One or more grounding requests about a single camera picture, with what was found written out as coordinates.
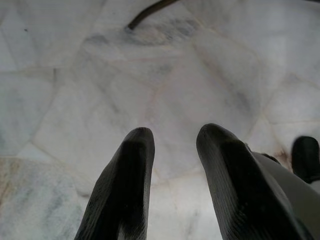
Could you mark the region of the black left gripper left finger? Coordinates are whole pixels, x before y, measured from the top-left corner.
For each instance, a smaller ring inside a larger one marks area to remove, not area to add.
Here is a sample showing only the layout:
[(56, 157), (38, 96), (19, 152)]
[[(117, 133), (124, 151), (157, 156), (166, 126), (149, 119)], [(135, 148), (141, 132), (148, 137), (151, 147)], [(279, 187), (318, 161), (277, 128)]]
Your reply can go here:
[(154, 158), (152, 131), (130, 131), (96, 181), (75, 239), (147, 238)]

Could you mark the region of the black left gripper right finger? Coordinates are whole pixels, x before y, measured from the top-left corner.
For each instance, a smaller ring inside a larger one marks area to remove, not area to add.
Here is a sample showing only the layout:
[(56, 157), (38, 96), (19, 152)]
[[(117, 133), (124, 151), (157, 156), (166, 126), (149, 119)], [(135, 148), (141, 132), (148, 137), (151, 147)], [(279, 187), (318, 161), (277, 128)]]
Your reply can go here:
[(311, 240), (285, 192), (232, 132), (205, 124), (196, 138), (224, 240)]

